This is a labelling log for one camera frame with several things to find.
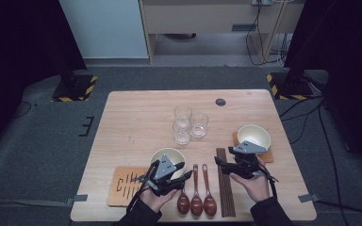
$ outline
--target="wooden tray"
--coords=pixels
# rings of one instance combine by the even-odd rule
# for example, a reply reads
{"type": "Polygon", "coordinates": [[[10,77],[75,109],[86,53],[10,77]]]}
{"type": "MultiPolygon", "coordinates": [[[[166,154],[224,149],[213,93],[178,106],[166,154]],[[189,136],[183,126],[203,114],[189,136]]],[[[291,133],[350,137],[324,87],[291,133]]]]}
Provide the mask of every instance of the wooden tray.
{"type": "MultiPolygon", "coordinates": [[[[234,132],[232,134],[232,137],[234,139],[234,146],[237,147],[239,145],[238,132],[234,132]]],[[[267,163],[271,163],[274,161],[274,157],[272,156],[272,147],[270,147],[266,153],[260,153],[257,156],[259,156],[261,159],[263,159],[263,161],[267,163]]]]}
{"type": "Polygon", "coordinates": [[[132,197],[140,189],[141,182],[131,179],[145,174],[148,168],[118,167],[114,170],[110,191],[107,196],[109,206],[128,206],[132,197]]]}

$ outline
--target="chopstick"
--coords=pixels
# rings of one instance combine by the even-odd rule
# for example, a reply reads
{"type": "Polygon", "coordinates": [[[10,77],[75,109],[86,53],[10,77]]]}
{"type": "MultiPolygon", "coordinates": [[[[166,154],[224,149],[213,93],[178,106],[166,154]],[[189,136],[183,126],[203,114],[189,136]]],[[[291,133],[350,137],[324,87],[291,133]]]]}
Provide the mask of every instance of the chopstick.
{"type": "MultiPolygon", "coordinates": [[[[216,149],[216,155],[222,161],[227,162],[227,157],[224,148],[216,149]]],[[[219,174],[219,186],[220,186],[220,203],[222,207],[222,217],[235,217],[235,205],[232,195],[230,178],[226,174],[222,174],[221,167],[217,167],[219,174]]]]}

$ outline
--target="glass cup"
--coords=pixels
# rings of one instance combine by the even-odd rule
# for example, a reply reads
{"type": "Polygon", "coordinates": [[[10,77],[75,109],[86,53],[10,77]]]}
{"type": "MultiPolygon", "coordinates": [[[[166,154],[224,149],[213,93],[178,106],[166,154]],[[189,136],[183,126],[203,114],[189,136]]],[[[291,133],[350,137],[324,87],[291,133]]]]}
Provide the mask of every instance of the glass cup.
{"type": "Polygon", "coordinates": [[[202,112],[193,113],[190,117],[190,133],[194,137],[204,137],[207,132],[208,116],[202,112]]]}
{"type": "Polygon", "coordinates": [[[187,127],[179,121],[173,123],[174,140],[177,144],[186,145],[190,142],[190,124],[187,127]]]}
{"type": "Polygon", "coordinates": [[[181,128],[190,128],[190,115],[192,108],[188,105],[179,105],[174,110],[175,121],[181,128]]]}

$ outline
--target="human hand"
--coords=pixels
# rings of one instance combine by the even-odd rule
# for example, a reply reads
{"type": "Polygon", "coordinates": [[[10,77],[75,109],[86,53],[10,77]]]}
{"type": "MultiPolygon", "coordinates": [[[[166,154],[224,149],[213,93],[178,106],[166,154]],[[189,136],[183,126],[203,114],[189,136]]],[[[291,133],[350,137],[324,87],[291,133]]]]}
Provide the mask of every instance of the human hand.
{"type": "MultiPolygon", "coordinates": [[[[262,166],[266,165],[261,158],[258,157],[257,159],[262,166]]],[[[270,197],[269,182],[266,175],[261,174],[251,179],[244,179],[236,175],[234,172],[231,172],[230,177],[245,187],[248,195],[253,201],[260,202],[270,197]]]]}
{"type": "Polygon", "coordinates": [[[177,192],[177,190],[174,189],[170,191],[167,195],[158,197],[157,195],[155,195],[152,189],[148,187],[149,185],[147,184],[144,186],[143,191],[140,193],[140,199],[156,213],[158,213],[160,211],[160,208],[166,202],[170,201],[177,192]]]}

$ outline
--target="yellow and black hazard tape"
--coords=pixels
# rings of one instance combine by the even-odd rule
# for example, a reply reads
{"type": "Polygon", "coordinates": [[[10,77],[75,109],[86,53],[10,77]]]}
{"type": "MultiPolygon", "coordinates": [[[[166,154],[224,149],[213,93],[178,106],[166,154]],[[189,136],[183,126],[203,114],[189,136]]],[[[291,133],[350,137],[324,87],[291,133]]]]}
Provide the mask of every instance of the yellow and black hazard tape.
{"type": "Polygon", "coordinates": [[[311,95],[281,95],[278,92],[278,88],[275,85],[271,74],[267,75],[267,81],[270,84],[272,95],[274,96],[275,100],[305,100],[312,98],[311,95]]]}
{"type": "Polygon", "coordinates": [[[69,97],[69,96],[62,96],[53,98],[53,102],[72,102],[72,101],[87,101],[88,98],[91,95],[91,92],[93,90],[93,87],[95,86],[96,79],[98,79],[98,76],[92,76],[90,79],[90,83],[88,85],[88,88],[85,91],[85,94],[82,96],[75,96],[75,97],[69,97]]]}

